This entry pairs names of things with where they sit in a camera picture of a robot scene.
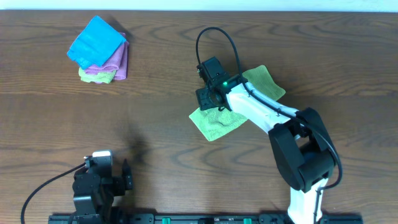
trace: microfiber cloth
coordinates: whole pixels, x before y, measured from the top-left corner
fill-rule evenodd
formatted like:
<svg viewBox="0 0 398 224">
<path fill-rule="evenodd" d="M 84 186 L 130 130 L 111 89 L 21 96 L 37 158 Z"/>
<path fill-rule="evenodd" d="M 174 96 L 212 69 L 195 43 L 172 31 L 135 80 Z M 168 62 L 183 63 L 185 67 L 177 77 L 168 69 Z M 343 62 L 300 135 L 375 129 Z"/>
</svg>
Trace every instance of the microfiber cloth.
<svg viewBox="0 0 398 224">
<path fill-rule="evenodd" d="M 99 72 L 112 72 L 117 70 L 114 80 L 123 80 L 127 77 L 127 50 L 129 42 L 125 41 L 115 53 L 101 67 L 92 65 L 85 70 L 87 75 L 97 75 Z"/>
<path fill-rule="evenodd" d="M 97 75 L 87 75 L 82 68 L 79 68 L 80 80 L 83 82 L 111 83 L 116 70 L 113 72 L 98 72 Z"/>
<path fill-rule="evenodd" d="M 126 39 L 99 16 L 95 16 L 67 53 L 82 69 L 102 66 Z"/>
<path fill-rule="evenodd" d="M 264 65 L 245 71 L 243 77 L 247 78 L 247 80 L 262 94 L 273 100 L 278 100 L 286 93 L 284 89 L 274 83 Z M 248 120 L 241 114 L 228 110 L 218 111 L 218 108 L 205 111 L 201 111 L 200 108 L 198 108 L 189 118 L 195 123 L 208 141 L 214 141 L 228 134 Z"/>
<path fill-rule="evenodd" d="M 107 61 L 102 66 L 92 65 L 85 69 L 86 74 L 96 75 L 98 72 L 112 72 L 113 70 L 119 69 L 120 63 L 122 61 L 124 45 L 126 43 L 121 44 L 118 49 L 112 54 L 112 56 L 107 59 Z"/>
</svg>

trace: yellow-green towel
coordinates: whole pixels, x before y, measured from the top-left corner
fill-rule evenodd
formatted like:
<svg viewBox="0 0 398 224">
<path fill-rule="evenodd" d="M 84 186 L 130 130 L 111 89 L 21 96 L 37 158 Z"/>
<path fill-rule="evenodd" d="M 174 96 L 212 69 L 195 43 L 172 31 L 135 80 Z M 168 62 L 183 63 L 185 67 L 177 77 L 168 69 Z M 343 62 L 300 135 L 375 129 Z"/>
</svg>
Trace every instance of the yellow-green towel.
<svg viewBox="0 0 398 224">
<path fill-rule="evenodd" d="M 79 68 L 80 80 L 83 82 L 111 83 L 116 70 L 113 72 L 98 72 L 97 75 L 87 75 L 82 68 Z"/>
<path fill-rule="evenodd" d="M 245 71 L 243 77 L 247 78 L 257 90 L 273 100 L 278 100 L 286 93 L 284 89 L 274 83 L 264 65 Z M 248 120 L 241 114 L 228 110 L 218 111 L 218 108 L 205 111 L 198 108 L 189 118 L 208 141 L 214 141 L 228 134 Z"/>
</svg>

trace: stack of towels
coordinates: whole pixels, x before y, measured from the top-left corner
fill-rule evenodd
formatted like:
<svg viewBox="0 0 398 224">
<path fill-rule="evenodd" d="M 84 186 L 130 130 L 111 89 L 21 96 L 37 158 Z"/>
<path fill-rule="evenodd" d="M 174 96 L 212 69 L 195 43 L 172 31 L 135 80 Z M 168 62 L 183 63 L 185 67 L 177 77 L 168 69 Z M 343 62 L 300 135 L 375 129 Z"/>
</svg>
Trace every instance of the stack of towels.
<svg viewBox="0 0 398 224">
<path fill-rule="evenodd" d="M 79 64 L 84 82 L 110 83 L 127 77 L 127 48 L 124 33 L 95 16 L 76 38 L 67 55 Z"/>
</svg>

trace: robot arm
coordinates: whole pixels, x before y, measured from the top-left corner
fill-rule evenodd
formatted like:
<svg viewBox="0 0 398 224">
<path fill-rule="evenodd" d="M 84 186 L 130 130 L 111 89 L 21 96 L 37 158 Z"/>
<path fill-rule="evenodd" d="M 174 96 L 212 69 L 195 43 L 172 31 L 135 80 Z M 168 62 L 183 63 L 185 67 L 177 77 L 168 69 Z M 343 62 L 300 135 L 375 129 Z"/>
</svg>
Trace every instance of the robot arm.
<svg viewBox="0 0 398 224">
<path fill-rule="evenodd" d="M 215 57 L 199 64 L 197 68 L 206 83 L 205 88 L 197 90 L 201 110 L 227 108 L 244 115 L 269 134 L 278 170 L 291 186 L 289 217 L 296 224 L 312 223 L 317 208 L 316 220 L 319 220 L 322 213 L 317 204 L 320 205 L 322 199 L 317 201 L 317 190 L 326 185 L 335 161 L 319 136 L 280 114 L 275 108 L 316 126 L 331 142 L 319 114 L 311 108 L 299 111 L 284 106 L 263 95 L 239 75 L 230 78 Z M 247 90 L 273 108 L 257 100 Z M 298 147 L 295 141 L 300 137 L 308 137 L 308 142 Z"/>
<path fill-rule="evenodd" d="M 74 175 L 72 188 L 76 212 L 68 219 L 69 223 L 73 220 L 80 224 L 127 222 L 122 211 L 113 208 L 112 203 L 115 196 L 122 196 L 132 189 L 130 166 L 124 160 L 122 175 L 117 177 L 112 175 L 112 166 L 110 150 L 96 151 L 85 157 L 85 166 Z"/>
</svg>

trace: wooden table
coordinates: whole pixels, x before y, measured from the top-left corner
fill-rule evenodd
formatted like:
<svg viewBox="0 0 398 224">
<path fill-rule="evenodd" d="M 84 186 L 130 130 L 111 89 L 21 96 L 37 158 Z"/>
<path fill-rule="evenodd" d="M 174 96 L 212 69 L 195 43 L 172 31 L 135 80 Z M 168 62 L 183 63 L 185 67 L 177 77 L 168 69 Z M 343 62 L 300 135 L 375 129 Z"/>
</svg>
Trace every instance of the wooden table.
<svg viewBox="0 0 398 224">
<path fill-rule="evenodd" d="M 94 15 L 128 32 L 127 80 L 81 82 L 67 57 Z M 123 158 L 132 164 L 135 189 L 116 205 L 165 213 L 286 210 L 289 186 L 265 133 L 246 122 L 208 142 L 188 118 L 203 86 L 195 39 L 208 26 L 231 34 L 245 70 L 267 66 L 287 92 L 283 104 L 321 114 L 345 168 L 323 210 L 395 223 L 397 14 L 136 11 L 0 11 L 0 223 L 19 223 L 37 186 L 99 149 L 114 150 L 117 171 Z M 237 71 L 217 32 L 203 36 L 200 55 Z M 68 175 L 41 190 L 27 223 L 74 211 L 72 182 Z"/>
</svg>

